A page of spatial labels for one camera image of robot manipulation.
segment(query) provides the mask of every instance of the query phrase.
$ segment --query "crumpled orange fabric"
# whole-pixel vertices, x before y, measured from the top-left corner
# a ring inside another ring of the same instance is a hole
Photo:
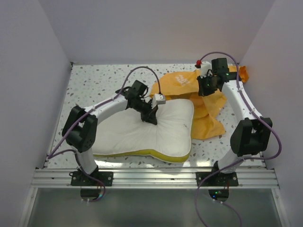
[[[229,66],[230,72],[236,71],[235,66]],[[245,66],[240,67],[240,77],[243,82],[249,79]],[[161,92],[167,100],[185,98],[193,102],[195,107],[192,138],[204,140],[225,133],[224,126],[216,120],[217,115],[226,103],[226,97],[217,90],[214,94],[198,96],[198,81],[200,70],[193,72],[172,72],[160,78]],[[158,83],[152,87],[151,96],[158,93]]]

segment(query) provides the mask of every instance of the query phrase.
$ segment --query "white wall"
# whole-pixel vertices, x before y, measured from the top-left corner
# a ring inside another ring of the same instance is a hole
[[[37,0],[0,1],[0,226],[18,224],[70,74]]]
[[[292,226],[303,223],[303,1],[276,0],[245,54],[247,93],[281,136],[280,157],[267,162],[276,170]],[[271,136],[267,155],[277,151]]]
[[[274,0],[40,0],[72,61],[190,63],[226,51],[241,60]]]

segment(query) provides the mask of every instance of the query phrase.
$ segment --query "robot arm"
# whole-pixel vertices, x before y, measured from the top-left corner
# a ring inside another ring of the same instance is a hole
[[[217,89],[222,91],[231,104],[238,122],[231,136],[231,149],[214,165],[214,170],[218,170],[244,157],[256,155],[267,148],[270,130],[251,114],[238,92],[239,89],[242,90],[244,97],[252,107],[254,113],[261,117],[268,125],[272,126],[272,122],[270,118],[263,118],[256,110],[246,94],[241,81],[239,81],[240,87],[237,87],[236,73],[229,72],[226,58],[212,60],[212,71],[212,75],[206,74],[197,78],[199,95],[207,96],[213,94]],[[240,164],[227,168],[223,170],[222,173],[233,173],[239,165]]]
[[[79,164],[89,175],[98,171],[98,166],[92,153],[98,124],[117,112],[133,108],[141,113],[142,121],[156,125],[158,105],[166,102],[165,96],[162,94],[156,94],[149,102],[145,102],[143,96],[147,93],[147,86],[137,80],[131,87],[124,88],[121,94],[118,91],[116,93],[118,95],[113,95],[96,105],[85,108],[79,106],[72,108],[62,131],[62,135],[64,136],[67,130],[81,116],[90,112],[80,124],[73,128],[66,138],[66,142],[76,148]]]

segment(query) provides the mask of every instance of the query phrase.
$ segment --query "cloth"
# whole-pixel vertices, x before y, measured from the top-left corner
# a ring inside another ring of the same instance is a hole
[[[198,96],[197,77],[201,74],[206,75],[209,69],[211,69],[211,64],[203,62],[200,70],[167,73],[160,78],[161,91],[167,100],[185,98],[194,103],[192,138],[198,140],[225,133],[224,126],[216,120],[217,115],[226,103],[224,94],[217,90],[209,96]],[[236,71],[235,66],[229,66],[229,69],[230,72]],[[245,66],[240,67],[240,77],[243,82],[249,79]],[[158,83],[156,83],[152,87],[151,96],[158,92]]]
[[[166,162],[185,162],[191,150],[193,116],[194,105],[186,99],[159,105],[157,125],[143,122],[134,109],[118,112],[98,125],[93,154],[150,155]]]

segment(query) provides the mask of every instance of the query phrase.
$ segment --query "orange cloth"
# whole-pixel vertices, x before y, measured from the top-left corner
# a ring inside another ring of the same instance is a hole
[[[236,71],[235,66],[229,66],[230,71]],[[200,70],[194,72],[172,72],[160,78],[161,91],[167,100],[185,98],[194,103],[195,113],[192,128],[192,138],[204,140],[225,133],[223,125],[215,118],[226,102],[226,97],[217,90],[214,94],[198,96],[198,81]],[[249,78],[246,67],[240,67],[240,76],[243,82]],[[152,87],[151,95],[158,93],[158,83]]]

